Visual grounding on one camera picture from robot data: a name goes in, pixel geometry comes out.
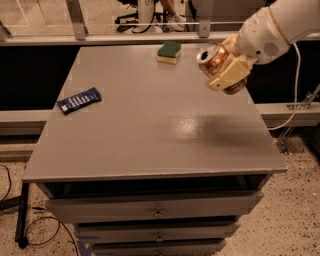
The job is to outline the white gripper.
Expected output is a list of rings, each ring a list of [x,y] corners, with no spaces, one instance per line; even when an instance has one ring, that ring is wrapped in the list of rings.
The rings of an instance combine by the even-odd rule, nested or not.
[[[269,7],[249,17],[238,35],[229,36],[222,45],[228,53],[242,55],[228,57],[227,63],[206,83],[214,91],[241,91],[253,68],[253,58],[259,65],[268,64],[287,53],[290,47]]]

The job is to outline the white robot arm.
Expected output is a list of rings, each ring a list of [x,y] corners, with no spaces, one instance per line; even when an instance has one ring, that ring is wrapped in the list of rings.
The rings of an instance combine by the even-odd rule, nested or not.
[[[249,17],[220,46],[227,63],[209,75],[208,87],[225,90],[244,80],[254,64],[269,64],[291,45],[320,31],[320,0],[276,0]]]

